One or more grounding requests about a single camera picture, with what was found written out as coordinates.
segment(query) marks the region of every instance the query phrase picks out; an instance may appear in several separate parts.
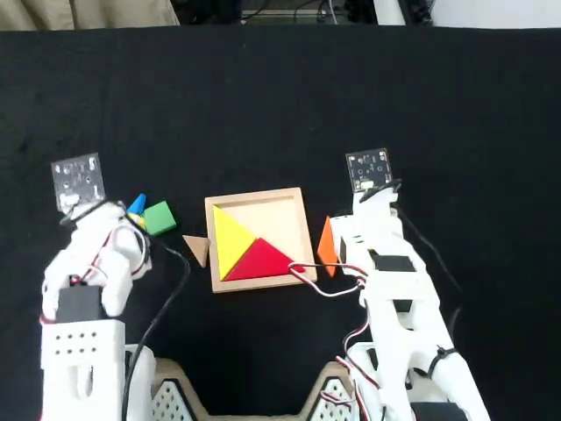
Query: black cable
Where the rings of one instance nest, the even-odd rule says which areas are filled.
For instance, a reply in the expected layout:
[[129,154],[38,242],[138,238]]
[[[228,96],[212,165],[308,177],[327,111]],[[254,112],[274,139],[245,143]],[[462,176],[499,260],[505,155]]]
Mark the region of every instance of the black cable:
[[62,226],[66,226],[66,225],[71,225],[71,224],[75,224],[76,222],[78,222],[80,219],[85,218],[86,216],[88,216],[91,212],[93,211],[97,211],[99,208],[101,208],[104,204],[106,204],[107,202],[109,202],[109,200],[107,199],[103,199],[100,202],[97,202],[96,204],[94,204],[91,208],[89,208],[88,210],[82,212],[80,215],[78,215],[76,218],[71,218],[72,214],[74,212],[74,209],[76,209],[76,207],[80,204],[80,202],[75,203],[72,205],[72,207],[70,208],[70,210],[68,211],[68,213],[60,220],[59,224],[61,224]]
[[458,306],[457,309],[454,310],[452,315],[450,316],[450,320],[448,322],[448,333],[450,334],[450,338],[452,339],[452,343],[454,342],[454,330],[456,329],[456,322],[458,321],[458,316],[462,312],[462,306]]
[[142,227],[140,227],[133,219],[131,219],[126,213],[124,214],[124,218],[126,218],[135,228],[139,229],[143,232],[156,246],[162,247],[168,253],[172,254],[173,256],[177,257],[183,263],[183,274],[181,275],[181,279],[177,286],[175,287],[174,291],[171,295],[167,298],[164,302],[164,305],[161,306],[160,310],[156,314],[156,316],[152,319],[152,322],[146,328],[142,338],[137,344],[137,348],[135,349],[134,353],[129,362],[129,371],[126,375],[124,380],[124,388],[123,388],[123,405],[121,407],[121,419],[126,421],[127,412],[129,410],[129,395],[131,393],[131,381],[132,381],[132,374],[134,373],[134,368],[137,365],[138,358],[140,357],[140,353],[142,352],[142,348],[146,345],[150,334],[156,328],[160,320],[164,317],[164,315],[169,310],[169,307],[173,303],[174,299],[181,293],[183,287],[187,283],[189,275],[191,274],[191,266],[189,265],[188,260],[183,256],[183,254],[179,253],[178,251],[174,250],[173,248],[168,247],[164,242],[156,239],[155,237],[148,234]]
[[317,0],[308,0],[307,2],[304,2],[302,4],[300,4],[299,6],[296,6],[295,8],[295,15],[294,15],[294,22],[296,23],[296,15],[298,14],[298,10],[300,10],[302,7],[307,6],[308,4],[312,4],[314,2],[317,2]]
[[316,14],[316,22],[323,22],[323,6],[327,3],[327,0],[322,0],[317,5],[317,14]]
[[259,7],[254,13],[251,13],[249,15],[246,16],[242,16],[242,20],[247,20],[247,19],[251,19],[254,16],[259,15],[264,9],[266,9],[267,7],[269,7],[269,4],[272,2],[272,0],[265,0],[263,2],[263,4],[261,5],[261,7]]
[[440,255],[438,249],[418,230],[415,224],[413,224],[413,221],[411,221],[411,219],[408,218],[408,216],[403,212],[403,210],[397,203],[394,203],[394,207],[399,212],[403,222],[405,222],[409,226],[411,231],[413,231],[413,233],[419,238],[419,240],[422,241],[422,243],[424,243],[425,246],[427,246],[430,250],[432,250],[432,253],[435,255],[435,257],[438,260],[438,263],[440,264],[440,267],[444,271],[444,274],[446,275],[450,283],[454,286],[454,288],[456,288],[456,290],[461,294],[463,292],[462,287],[460,287],[454,275],[450,272],[450,270],[448,270],[448,267],[446,266],[446,263],[444,263],[444,259]]

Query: wire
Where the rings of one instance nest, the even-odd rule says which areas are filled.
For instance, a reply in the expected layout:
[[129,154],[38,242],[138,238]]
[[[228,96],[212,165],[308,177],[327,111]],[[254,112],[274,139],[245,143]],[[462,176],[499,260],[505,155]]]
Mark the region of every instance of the wire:
[[368,411],[366,410],[365,399],[364,397],[362,397],[362,394],[360,393],[360,387],[357,384],[356,380],[354,381],[354,389],[355,389],[355,395],[357,396],[357,402],[359,403],[359,408],[362,411],[362,413],[365,414],[366,421],[370,421],[370,414],[368,414]]
[[93,211],[97,211],[99,208],[101,208],[103,205],[105,205],[107,202],[109,202],[109,200],[107,199],[103,199],[100,202],[97,202],[96,204],[94,204],[91,208],[85,210],[84,212],[82,212],[80,215],[78,215],[76,218],[71,218],[71,216],[74,214],[74,209],[76,208],[76,206],[78,206],[78,204],[80,204],[80,202],[74,204],[72,206],[72,208],[68,211],[68,213],[64,216],[64,218],[62,218],[59,222],[59,224],[61,224],[62,226],[67,226],[70,224],[75,224],[76,222],[78,222],[80,219],[85,218],[86,216],[88,216],[90,213],[92,213]]
[[242,16],[241,20],[247,20],[247,19],[251,19],[254,16],[259,15],[264,9],[266,9],[267,7],[269,7],[269,4],[271,3],[272,0],[265,0],[263,2],[263,4],[261,5],[261,7],[259,7],[254,13],[250,13],[249,15],[246,16]]
[[362,376],[369,382],[371,383],[376,389],[380,388],[380,385],[378,384],[378,382],[376,382],[370,375],[368,375],[366,373],[366,371],[359,365],[357,364],[349,355],[348,351],[349,351],[349,340],[351,340],[352,338],[362,334],[367,328],[368,325],[370,324],[370,312],[368,311],[368,304],[365,301],[365,308],[366,308],[366,320],[365,322],[358,327],[357,329],[355,329],[354,331],[347,333],[347,335],[345,335],[345,337],[343,338],[343,349],[344,349],[344,356],[345,358],[352,364],[353,367],[355,367],[359,373],[362,374]]
[[335,11],[333,10],[333,0],[329,0],[328,3],[330,6],[331,16],[333,17],[333,23],[335,25],[339,25],[339,23],[337,22],[337,17],[335,16]]
[[353,403],[356,400],[356,399],[339,399],[338,397],[333,396],[331,393],[328,393],[324,390],[319,392],[319,396],[321,396],[324,401],[331,402],[336,406],[344,405],[349,409],[351,408],[351,403]]
[[126,421],[127,412],[129,410],[129,395],[131,393],[132,374],[134,373],[134,368],[137,365],[138,358],[140,357],[140,353],[142,352],[142,349],[146,345],[146,342],[148,341],[148,338],[150,338],[150,335],[153,332],[153,330],[156,328],[156,326],[158,325],[160,320],[164,317],[164,315],[169,310],[169,307],[173,303],[174,299],[181,293],[181,291],[183,290],[183,287],[185,287],[185,285],[188,281],[188,278],[191,274],[191,266],[189,265],[188,260],[185,258],[185,256],[183,256],[183,254],[179,253],[178,251],[174,250],[173,248],[168,247],[165,243],[163,243],[159,239],[156,239],[155,237],[152,237],[145,230],[143,230],[139,225],[137,225],[137,223],[134,222],[134,220],[132,220],[132,218],[129,217],[126,213],[124,214],[123,218],[126,218],[132,224],[132,226],[134,226],[140,232],[143,232],[156,246],[159,246],[159,247],[163,248],[164,250],[166,250],[166,252],[168,252],[168,253],[172,254],[173,256],[177,257],[179,260],[181,260],[181,263],[183,264],[183,274],[181,275],[181,279],[180,279],[179,283],[177,284],[177,286],[175,287],[175,289],[171,293],[171,295],[164,302],[164,304],[161,306],[160,310],[158,311],[156,316],[153,318],[152,322],[150,322],[150,324],[146,328],[146,330],[145,330],[144,334],[142,335],[142,338],[138,342],[137,348],[134,350],[134,353],[132,354],[131,360],[129,362],[129,371],[128,371],[127,376],[124,380],[123,406],[121,408],[121,419],[122,419],[122,421]]
[[308,4],[312,4],[315,3],[317,0],[308,0],[307,2],[304,2],[302,4],[300,4],[299,6],[296,6],[295,8],[295,14],[293,16],[293,20],[294,23],[296,23],[296,15],[298,14],[298,10],[300,10],[302,7],[306,7]]
[[405,212],[403,212],[403,210],[397,203],[394,203],[394,207],[397,209],[401,216],[401,219],[403,219],[403,221],[409,226],[411,231],[413,231],[413,233],[419,238],[419,240],[422,241],[422,243],[424,243],[425,246],[432,250],[432,253],[435,255],[438,263],[440,264],[440,267],[444,271],[444,274],[446,275],[450,283],[454,286],[454,288],[456,288],[456,290],[461,294],[463,292],[462,287],[460,287],[454,275],[450,272],[450,270],[448,270],[448,267],[446,266],[446,263],[444,263],[444,259],[440,255],[438,249],[418,230],[415,224],[413,224],[413,221],[408,218],[408,216],[405,214]]
[[349,288],[349,289],[345,289],[343,291],[338,291],[338,292],[334,292],[334,293],[329,293],[329,292],[325,292],[323,290],[321,290],[317,285],[315,285],[310,279],[308,279],[306,276],[298,273],[296,271],[295,268],[324,268],[324,267],[329,267],[329,266],[335,266],[335,267],[339,267],[339,268],[347,268],[347,269],[352,269],[352,270],[356,270],[357,272],[359,272],[360,274],[362,274],[363,276],[367,276],[366,272],[364,270],[362,270],[361,268],[357,268],[356,266],[353,265],[346,265],[344,263],[325,263],[325,264],[315,264],[315,263],[298,263],[293,261],[292,263],[290,263],[288,265],[288,271],[295,276],[296,278],[298,278],[300,281],[308,284],[310,287],[312,287],[313,289],[316,290],[316,292],[320,295],[320,296],[325,296],[327,298],[335,298],[336,296],[344,296],[346,294],[351,294],[352,292],[358,290],[358,289],[362,289],[364,288],[365,285],[365,278],[363,278],[362,276],[357,276],[357,283],[354,287]]
[[452,342],[454,342],[454,331],[456,330],[456,322],[458,321],[458,316],[462,312],[462,306],[458,306],[457,309],[454,310],[452,315],[450,316],[450,321],[448,322],[448,333],[450,334],[450,338]]

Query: green block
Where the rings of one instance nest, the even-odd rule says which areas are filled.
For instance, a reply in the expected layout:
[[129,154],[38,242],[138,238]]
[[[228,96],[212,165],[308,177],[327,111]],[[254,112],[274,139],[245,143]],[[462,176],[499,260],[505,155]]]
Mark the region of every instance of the green block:
[[150,235],[158,235],[177,226],[172,211],[164,200],[144,210],[146,230]]

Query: yellow triangle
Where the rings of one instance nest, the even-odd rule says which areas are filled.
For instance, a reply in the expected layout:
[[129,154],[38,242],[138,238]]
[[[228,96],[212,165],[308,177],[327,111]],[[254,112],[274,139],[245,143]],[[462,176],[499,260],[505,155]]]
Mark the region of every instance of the yellow triangle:
[[217,235],[218,272],[222,281],[256,237],[220,208],[214,206],[213,211]]

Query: black table surface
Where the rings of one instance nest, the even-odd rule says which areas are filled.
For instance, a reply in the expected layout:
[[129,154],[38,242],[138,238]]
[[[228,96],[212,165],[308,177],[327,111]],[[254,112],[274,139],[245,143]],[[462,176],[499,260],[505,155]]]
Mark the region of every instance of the black table surface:
[[[0,34],[1,419],[41,406],[39,287],[69,240],[49,164],[97,151],[110,198],[167,199],[162,236],[205,234],[206,196],[299,186],[313,246],[348,208],[344,153],[386,146],[401,207],[493,419],[559,419],[561,32],[195,27]],[[180,267],[155,252],[123,319],[139,339]],[[319,284],[337,289],[320,271]],[[363,312],[304,286],[214,295],[197,268],[149,346],[212,414],[300,410]]]

